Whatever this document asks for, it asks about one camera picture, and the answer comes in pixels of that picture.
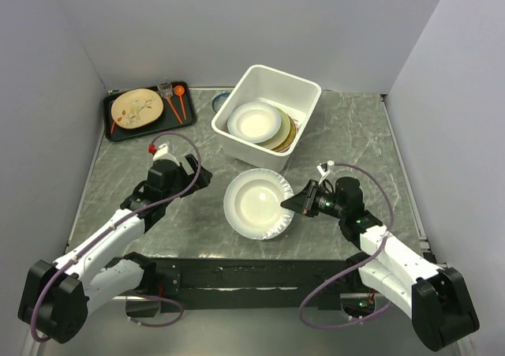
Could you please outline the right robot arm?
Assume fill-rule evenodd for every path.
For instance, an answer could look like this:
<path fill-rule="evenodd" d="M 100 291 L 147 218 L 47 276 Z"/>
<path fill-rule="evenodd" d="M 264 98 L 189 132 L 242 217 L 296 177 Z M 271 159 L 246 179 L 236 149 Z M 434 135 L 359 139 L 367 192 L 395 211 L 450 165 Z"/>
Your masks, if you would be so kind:
<path fill-rule="evenodd" d="M 344 238 L 360 250 L 346 270 L 320 284 L 302 305 L 345 276 L 351 290 L 370 288 L 400 308 L 429 350 L 441 350 L 479 330 L 462 274 L 429 262 L 399 241 L 365 208 L 356 178 L 340 178 L 332 190 L 311 180 L 281 205 L 308 217 L 325 214 L 338 219 Z"/>

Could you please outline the orange chopstick-like stick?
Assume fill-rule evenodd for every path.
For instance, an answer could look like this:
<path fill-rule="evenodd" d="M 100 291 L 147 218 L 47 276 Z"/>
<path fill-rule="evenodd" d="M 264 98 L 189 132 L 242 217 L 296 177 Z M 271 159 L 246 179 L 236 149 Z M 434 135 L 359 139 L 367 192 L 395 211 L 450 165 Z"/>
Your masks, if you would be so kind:
<path fill-rule="evenodd" d="M 166 96 L 165 97 L 165 100 L 168 102 L 169 106 L 170 106 L 170 109 L 172 110 L 175 118 L 178 120 L 178 122 L 182 125 L 183 124 L 183 121 L 181 119 L 181 116 L 179 115 L 179 113 L 177 112 L 174 104 L 172 103 L 172 100 L 171 100 L 171 96 Z"/>

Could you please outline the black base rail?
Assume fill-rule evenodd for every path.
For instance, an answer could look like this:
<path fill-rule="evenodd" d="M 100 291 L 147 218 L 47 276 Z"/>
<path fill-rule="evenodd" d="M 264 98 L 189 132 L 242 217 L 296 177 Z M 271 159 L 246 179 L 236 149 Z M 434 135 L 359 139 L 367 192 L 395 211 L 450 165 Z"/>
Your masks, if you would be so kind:
<path fill-rule="evenodd" d="M 298 307 L 320 284 L 361 257 L 246 260 L 125 255 L 147 270 L 138 292 L 174 300 L 186 310 Z"/>

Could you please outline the orange spoon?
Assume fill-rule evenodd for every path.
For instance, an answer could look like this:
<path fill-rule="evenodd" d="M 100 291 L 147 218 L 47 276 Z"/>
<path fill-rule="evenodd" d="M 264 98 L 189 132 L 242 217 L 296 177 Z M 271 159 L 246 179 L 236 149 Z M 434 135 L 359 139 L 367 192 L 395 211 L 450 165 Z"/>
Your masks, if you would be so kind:
<path fill-rule="evenodd" d="M 185 94 L 185 88 L 178 84 L 174 87 L 174 94 L 178 96 L 180 105 L 181 105 L 181 112 L 183 115 L 184 120 L 187 120 L 187 114 L 186 114 L 186 108 L 185 108 L 185 101 L 184 101 L 184 94 Z"/>

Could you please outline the white plastic bin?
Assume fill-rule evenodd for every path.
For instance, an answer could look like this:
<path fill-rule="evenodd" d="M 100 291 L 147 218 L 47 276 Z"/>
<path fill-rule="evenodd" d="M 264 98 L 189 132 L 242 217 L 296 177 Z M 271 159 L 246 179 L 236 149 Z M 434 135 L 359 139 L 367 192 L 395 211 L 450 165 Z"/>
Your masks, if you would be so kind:
<path fill-rule="evenodd" d="M 255 167 L 280 172 L 300 140 L 320 95 L 321 87 L 315 82 L 268 66 L 250 66 L 212 119 L 211 127 L 225 154 Z M 274 152 L 230 135 L 227 120 L 231 113 L 251 102 L 268 103 L 296 122 L 297 135 L 285 152 Z"/>

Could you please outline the aluminium frame rail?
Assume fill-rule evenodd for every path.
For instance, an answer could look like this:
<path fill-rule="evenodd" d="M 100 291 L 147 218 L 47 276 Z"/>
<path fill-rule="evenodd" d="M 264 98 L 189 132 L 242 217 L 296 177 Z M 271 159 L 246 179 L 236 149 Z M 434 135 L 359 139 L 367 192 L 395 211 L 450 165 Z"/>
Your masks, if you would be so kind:
<path fill-rule="evenodd" d="M 390 266 L 386 262 L 371 260 L 366 264 L 351 265 L 342 276 L 324 283 L 335 285 L 339 292 L 357 292 L 371 288 L 386 295 L 391 295 L 395 291 L 398 293 L 404 291 L 410 295 L 412 286 L 416 283 L 424 280 L 438 286 L 449 274 L 447 268 L 440 268 L 422 258 Z M 99 273 L 86 289 L 86 295 L 97 305 L 100 300 L 106 302 L 128 291 L 142 294 L 137 288 L 146 275 L 146 268 L 141 268 L 132 260 L 122 260 L 114 267 Z"/>

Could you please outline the beige bird plate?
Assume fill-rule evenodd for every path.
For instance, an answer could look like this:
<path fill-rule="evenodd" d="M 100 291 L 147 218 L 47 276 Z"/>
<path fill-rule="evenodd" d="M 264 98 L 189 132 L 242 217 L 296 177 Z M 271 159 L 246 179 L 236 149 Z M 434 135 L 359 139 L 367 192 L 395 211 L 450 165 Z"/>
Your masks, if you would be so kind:
<path fill-rule="evenodd" d="M 114 123 L 122 129 L 139 129 L 155 122 L 163 113 L 157 92 L 139 88 L 121 94 L 110 109 Z"/>

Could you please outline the small clear glass cup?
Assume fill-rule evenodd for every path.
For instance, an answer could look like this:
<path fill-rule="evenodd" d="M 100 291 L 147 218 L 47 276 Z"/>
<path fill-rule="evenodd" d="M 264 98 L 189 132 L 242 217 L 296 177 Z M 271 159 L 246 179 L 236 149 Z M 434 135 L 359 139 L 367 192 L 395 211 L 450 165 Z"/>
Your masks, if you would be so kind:
<path fill-rule="evenodd" d="M 172 84 L 167 81 L 157 84 L 157 90 L 164 99 L 169 99 L 173 95 Z"/>

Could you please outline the small blue patterned dish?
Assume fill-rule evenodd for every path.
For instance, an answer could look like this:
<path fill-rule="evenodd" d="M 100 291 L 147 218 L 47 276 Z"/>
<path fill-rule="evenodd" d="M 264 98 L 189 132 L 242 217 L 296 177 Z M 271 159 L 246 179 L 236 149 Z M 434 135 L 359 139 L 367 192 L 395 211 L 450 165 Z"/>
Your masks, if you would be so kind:
<path fill-rule="evenodd" d="M 221 94 L 218 94 L 213 100 L 212 100 L 212 109 L 214 112 L 218 112 L 222 105 L 226 102 L 227 98 L 229 97 L 230 93 L 229 92 L 224 92 Z"/>

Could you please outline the black serving tray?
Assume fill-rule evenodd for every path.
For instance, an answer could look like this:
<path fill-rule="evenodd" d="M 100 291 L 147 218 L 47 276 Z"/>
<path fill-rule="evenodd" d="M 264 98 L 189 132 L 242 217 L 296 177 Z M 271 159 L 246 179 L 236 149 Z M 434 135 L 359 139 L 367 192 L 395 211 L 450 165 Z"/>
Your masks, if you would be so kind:
<path fill-rule="evenodd" d="M 173 81 L 171 84 L 172 84 L 173 88 L 178 84 L 182 85 L 185 88 L 184 101 L 185 101 L 185 108 L 186 108 L 186 114 L 187 114 L 186 121 L 184 120 L 182 112 L 181 112 L 181 105 L 180 105 L 180 101 L 179 101 L 178 96 L 176 96 L 173 93 L 173 95 L 171 97 L 172 103 L 174 104 L 177 112 L 179 113 L 179 115 L 181 116 L 181 119 L 183 121 L 182 125 L 175 118 L 172 110 L 170 109 L 168 102 L 160 96 L 163 101 L 164 110 L 163 110 L 162 115 L 155 122 L 148 124 L 144 127 L 140 127 L 139 129 L 122 129 L 116 125 L 114 132 L 112 134 L 110 134 L 110 126 L 113 121 L 113 119 L 111 117 L 111 113 L 110 113 L 112 103 L 121 94 L 135 90 L 135 89 L 130 89 L 130 90 L 126 90 L 123 92 L 113 92 L 113 93 L 109 94 L 108 96 L 106 96 L 102 101 L 103 120 L 104 120 L 104 125 L 105 125 L 106 138 L 112 142 L 120 142 L 120 141 L 132 140 L 137 137 L 151 135 L 154 133 L 175 130 L 175 129 L 181 129 L 181 128 L 185 128 L 185 127 L 189 127 L 189 126 L 194 125 L 196 123 L 196 112 L 193 107 L 193 100 L 192 100 L 192 97 L 189 92 L 189 86 L 184 81 Z M 149 89 L 149 90 L 152 90 L 152 91 L 158 93 L 156 86 L 147 87 L 146 89 Z"/>

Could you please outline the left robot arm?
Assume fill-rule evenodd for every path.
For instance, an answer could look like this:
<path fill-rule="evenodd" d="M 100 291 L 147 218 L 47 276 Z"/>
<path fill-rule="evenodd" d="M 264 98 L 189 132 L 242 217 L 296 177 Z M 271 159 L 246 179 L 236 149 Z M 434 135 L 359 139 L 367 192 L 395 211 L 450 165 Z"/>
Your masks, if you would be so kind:
<path fill-rule="evenodd" d="M 153 259 L 139 253 L 113 259 L 154 227 L 171 201 L 209 185 L 212 174 L 200 155 L 185 159 L 191 174 L 171 154 L 155 160 L 147 178 L 88 240 L 51 263 L 39 260 L 30 267 L 18 317 L 29 324 L 36 342 L 68 342 L 89 314 L 120 294 L 165 299 L 170 279 Z"/>

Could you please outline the cream plate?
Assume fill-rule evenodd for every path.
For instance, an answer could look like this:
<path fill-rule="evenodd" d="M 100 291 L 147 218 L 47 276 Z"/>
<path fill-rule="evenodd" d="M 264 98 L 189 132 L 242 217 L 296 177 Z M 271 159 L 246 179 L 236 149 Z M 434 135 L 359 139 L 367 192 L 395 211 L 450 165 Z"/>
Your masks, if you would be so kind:
<path fill-rule="evenodd" d="M 281 145 L 289 136 L 291 129 L 291 118 L 288 114 L 286 114 L 283 110 L 277 108 L 278 113 L 281 117 L 281 126 L 277 133 L 264 142 L 259 143 L 258 145 L 263 148 L 267 148 L 270 150 L 274 150 L 279 145 Z"/>

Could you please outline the woven bamboo mat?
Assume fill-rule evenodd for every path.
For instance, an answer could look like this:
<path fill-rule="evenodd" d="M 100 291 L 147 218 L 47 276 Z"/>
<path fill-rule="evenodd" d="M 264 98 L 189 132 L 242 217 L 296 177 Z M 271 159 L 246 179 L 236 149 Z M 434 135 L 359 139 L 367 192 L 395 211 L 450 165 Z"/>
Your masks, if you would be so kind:
<path fill-rule="evenodd" d="M 273 151 L 285 152 L 294 142 L 296 135 L 297 135 L 297 124 L 292 118 L 290 118 L 290 131 L 288 132 L 286 139 L 276 148 L 273 148 Z"/>

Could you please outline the white plate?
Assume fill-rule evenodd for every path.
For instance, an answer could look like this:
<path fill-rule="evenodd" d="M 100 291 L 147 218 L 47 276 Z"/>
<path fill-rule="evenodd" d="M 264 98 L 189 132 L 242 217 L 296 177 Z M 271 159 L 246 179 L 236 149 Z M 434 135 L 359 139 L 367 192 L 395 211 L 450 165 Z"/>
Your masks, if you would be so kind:
<path fill-rule="evenodd" d="M 226 188 L 223 210 L 227 222 L 241 236 L 266 241 L 291 224 L 294 213 L 281 203 L 294 196 L 290 183 L 279 173 L 253 168 L 240 173 Z"/>
<path fill-rule="evenodd" d="M 244 141 L 259 144 L 270 140 L 282 124 L 279 111 L 268 103 L 251 102 L 237 107 L 227 120 L 227 129 Z"/>

